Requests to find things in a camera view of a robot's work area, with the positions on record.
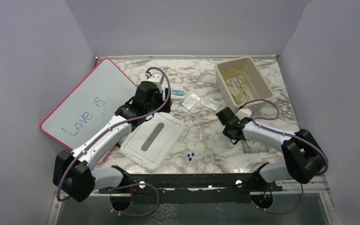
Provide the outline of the green stirring stick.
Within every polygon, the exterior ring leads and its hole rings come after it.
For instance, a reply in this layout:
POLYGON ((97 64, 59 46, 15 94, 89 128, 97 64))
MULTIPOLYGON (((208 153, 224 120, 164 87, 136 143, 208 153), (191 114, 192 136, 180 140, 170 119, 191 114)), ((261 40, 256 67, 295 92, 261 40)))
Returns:
POLYGON ((242 100, 241 100, 242 94, 241 93, 240 94, 232 94, 232 96, 237 103, 242 103, 242 100))

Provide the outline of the clear zip bag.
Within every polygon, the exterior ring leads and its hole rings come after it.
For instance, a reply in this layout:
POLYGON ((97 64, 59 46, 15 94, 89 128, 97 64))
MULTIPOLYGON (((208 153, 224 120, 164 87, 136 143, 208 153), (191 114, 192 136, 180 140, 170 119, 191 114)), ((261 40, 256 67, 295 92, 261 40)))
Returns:
POLYGON ((217 112, 220 109, 221 103, 209 97, 204 97, 202 100, 202 105, 217 112))
POLYGON ((200 100, 196 94, 190 94, 181 105, 190 111, 200 100))

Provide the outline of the tan rubber tubing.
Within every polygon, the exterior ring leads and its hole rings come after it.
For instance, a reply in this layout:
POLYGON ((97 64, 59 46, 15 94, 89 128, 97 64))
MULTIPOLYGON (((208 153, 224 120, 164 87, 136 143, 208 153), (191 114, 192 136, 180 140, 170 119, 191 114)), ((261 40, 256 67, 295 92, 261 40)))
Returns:
POLYGON ((228 72, 226 72, 223 76, 223 79, 225 81, 225 84, 229 87, 232 87, 231 84, 229 83, 230 80, 234 80, 237 77, 241 77, 244 79, 245 84, 247 85, 247 76, 246 73, 243 71, 239 71, 239 70, 230 70, 228 72))

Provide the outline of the beige plastic bin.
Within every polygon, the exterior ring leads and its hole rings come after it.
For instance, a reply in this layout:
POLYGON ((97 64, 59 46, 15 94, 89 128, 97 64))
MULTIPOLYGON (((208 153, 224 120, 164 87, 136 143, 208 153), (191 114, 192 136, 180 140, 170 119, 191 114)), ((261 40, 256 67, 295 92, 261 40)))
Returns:
POLYGON ((219 62, 215 71, 217 88, 225 105, 234 113, 251 100, 274 99, 272 88, 250 57, 219 62))

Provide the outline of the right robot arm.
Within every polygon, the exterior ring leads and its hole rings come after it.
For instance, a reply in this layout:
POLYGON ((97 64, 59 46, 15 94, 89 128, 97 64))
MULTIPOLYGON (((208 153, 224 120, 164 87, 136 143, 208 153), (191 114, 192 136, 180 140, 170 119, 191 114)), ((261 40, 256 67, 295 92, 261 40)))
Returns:
POLYGON ((223 134, 233 144, 254 141, 283 154, 283 161, 265 164, 255 171, 256 175, 251 180, 256 190, 263 191, 277 180, 307 184, 315 176, 325 173, 328 159, 309 131, 301 129, 288 133, 264 127, 249 117, 239 119, 229 107, 216 116, 225 127, 223 134))

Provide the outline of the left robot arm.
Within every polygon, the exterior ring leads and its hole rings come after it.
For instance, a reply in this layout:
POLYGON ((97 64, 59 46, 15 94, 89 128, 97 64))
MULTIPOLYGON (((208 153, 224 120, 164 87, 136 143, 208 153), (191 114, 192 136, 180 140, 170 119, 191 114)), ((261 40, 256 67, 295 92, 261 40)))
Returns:
POLYGON ((63 202, 73 198, 82 202, 94 190, 103 188, 124 192, 129 182, 124 177, 126 171, 117 166, 101 171, 94 169, 104 155, 144 123, 146 117, 159 112, 170 112, 169 94, 169 89, 162 90, 157 82, 141 82, 135 95, 117 109, 97 134, 72 152, 61 151, 55 158, 52 179, 57 186, 57 200, 63 202))

